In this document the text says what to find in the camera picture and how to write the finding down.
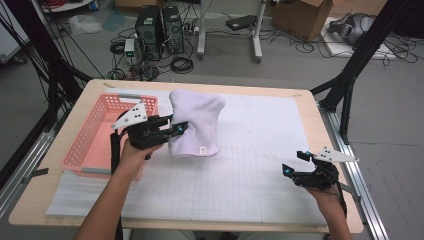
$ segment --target concrete floor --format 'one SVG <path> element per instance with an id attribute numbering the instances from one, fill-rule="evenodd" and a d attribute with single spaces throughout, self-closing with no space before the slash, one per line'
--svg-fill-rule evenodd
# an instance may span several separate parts
<path id="1" fill-rule="evenodd" d="M 118 32 L 134 25 L 134 18 L 122 19 L 110 10 L 88 12 L 85 9 L 61 15 L 92 14 L 101 23 L 112 20 L 120 24 L 108 26 L 109 31 L 75 36 L 75 40 L 105 75 L 111 69 L 110 40 Z M 269 19 L 264 28 L 270 29 Z M 223 21 L 213 19 L 209 26 L 225 29 Z M 98 77 L 69 37 L 64 38 L 78 69 Z M 315 49 L 301 53 L 290 40 L 279 37 L 275 41 L 261 41 L 263 59 L 257 64 L 249 38 L 229 35 L 208 35 L 206 55 L 200 61 L 192 56 L 194 70 L 187 75 L 170 73 L 174 82 L 258 86 L 272 88 L 312 89 L 337 76 L 348 59 L 323 58 Z M 414 52 L 424 56 L 424 47 Z M 421 164 L 424 128 L 423 61 L 406 63 L 395 60 L 384 66 L 371 60 L 356 82 L 353 94 L 349 140 L 368 189 L 390 239 L 424 239 L 424 188 L 420 187 L 424 165 Z M 162 74 L 160 82 L 171 78 Z M 7 64 L 0 68 L 0 167 L 10 158 L 36 121 L 47 108 L 42 88 L 30 64 Z M 321 100 L 325 94 L 316 96 Z M 75 228 L 12 226 L 7 218 L 11 208 L 0 220 L 1 239 L 70 239 Z M 142 232 L 134 231 L 133 239 Z M 200 232 L 207 240 L 218 239 L 219 233 Z M 319 239 L 318 235 L 299 235 L 298 239 Z M 355 239 L 371 239 L 365 230 Z"/>

